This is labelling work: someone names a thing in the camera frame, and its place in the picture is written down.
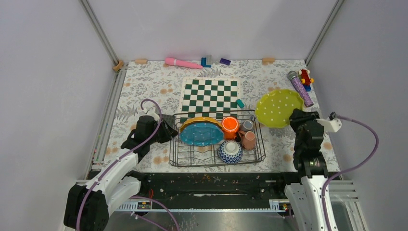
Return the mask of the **teal dotted plate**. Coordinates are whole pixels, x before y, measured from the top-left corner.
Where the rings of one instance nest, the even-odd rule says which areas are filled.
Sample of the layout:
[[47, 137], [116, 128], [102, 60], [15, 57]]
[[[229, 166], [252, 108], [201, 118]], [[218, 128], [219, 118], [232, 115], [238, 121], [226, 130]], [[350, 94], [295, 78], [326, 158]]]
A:
[[217, 125], [200, 122], [186, 126], [180, 139], [187, 145], [205, 147], [223, 141], [224, 132]]

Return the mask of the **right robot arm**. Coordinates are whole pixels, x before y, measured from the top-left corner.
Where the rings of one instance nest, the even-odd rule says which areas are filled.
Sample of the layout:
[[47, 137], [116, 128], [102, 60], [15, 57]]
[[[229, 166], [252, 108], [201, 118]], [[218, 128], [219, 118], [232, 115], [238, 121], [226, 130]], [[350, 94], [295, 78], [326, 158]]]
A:
[[319, 114], [294, 109], [289, 121], [295, 132], [293, 164], [300, 182], [278, 182], [276, 192], [289, 199], [301, 231], [337, 231], [326, 183], [329, 173], [320, 150], [324, 126], [319, 123]]

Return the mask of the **orange dotted plate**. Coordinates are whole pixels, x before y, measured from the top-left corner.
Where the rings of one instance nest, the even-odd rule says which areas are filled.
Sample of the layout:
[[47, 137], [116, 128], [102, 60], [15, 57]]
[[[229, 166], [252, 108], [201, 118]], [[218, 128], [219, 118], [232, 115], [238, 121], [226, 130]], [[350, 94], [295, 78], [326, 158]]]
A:
[[210, 123], [210, 124], [218, 126], [220, 129], [222, 129], [221, 123], [218, 122], [217, 120], [215, 120], [214, 118], [202, 116], [202, 117], [195, 117], [195, 118], [190, 118], [190, 119], [186, 120], [181, 125], [179, 131], [182, 132], [187, 126], [189, 126], [191, 124], [195, 124], [195, 123]]

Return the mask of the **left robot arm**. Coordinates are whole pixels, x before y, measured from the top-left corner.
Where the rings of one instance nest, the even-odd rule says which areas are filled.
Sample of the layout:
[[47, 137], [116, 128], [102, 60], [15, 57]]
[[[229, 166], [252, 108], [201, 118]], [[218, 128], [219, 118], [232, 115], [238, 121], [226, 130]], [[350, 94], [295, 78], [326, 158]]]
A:
[[177, 135], [162, 117], [143, 115], [122, 143], [115, 160], [84, 185], [68, 193], [63, 224], [77, 231], [103, 231], [110, 216], [128, 198], [149, 193], [146, 176], [133, 168], [148, 154], [150, 146]]

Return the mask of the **metal wire dish rack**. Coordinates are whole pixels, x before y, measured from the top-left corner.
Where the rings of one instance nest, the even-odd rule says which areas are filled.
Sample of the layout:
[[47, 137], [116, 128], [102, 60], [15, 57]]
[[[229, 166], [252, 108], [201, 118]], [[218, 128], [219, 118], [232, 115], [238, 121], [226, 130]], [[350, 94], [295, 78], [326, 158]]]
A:
[[182, 141], [180, 136], [177, 136], [171, 141], [170, 145], [170, 165], [174, 167], [217, 167], [225, 165], [243, 165], [255, 164], [263, 161], [266, 157], [266, 151], [263, 143], [263, 136], [260, 130], [260, 123], [258, 122], [255, 111], [251, 109], [246, 110], [232, 110], [232, 111], [214, 111], [214, 112], [185, 112], [173, 115], [172, 128], [179, 134], [182, 133], [181, 127], [189, 119], [198, 118], [200, 116], [209, 116], [217, 122], [221, 122], [223, 118], [232, 116], [238, 119], [240, 123], [249, 120], [253, 122], [252, 131], [255, 133], [255, 147], [252, 150], [243, 150], [242, 155], [238, 161], [225, 162], [219, 155], [219, 148], [225, 140], [221, 140], [217, 144], [210, 144], [208, 146], [198, 146], [187, 144]]

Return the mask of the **lime green dotted plate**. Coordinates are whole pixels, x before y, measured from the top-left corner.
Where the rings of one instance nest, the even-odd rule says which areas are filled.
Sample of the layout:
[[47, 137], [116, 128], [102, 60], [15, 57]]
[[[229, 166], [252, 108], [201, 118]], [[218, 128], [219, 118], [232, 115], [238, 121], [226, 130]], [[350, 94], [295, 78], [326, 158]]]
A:
[[255, 116], [259, 123], [269, 128], [283, 128], [289, 125], [294, 109], [302, 110], [304, 100], [293, 90], [273, 90], [257, 101]]

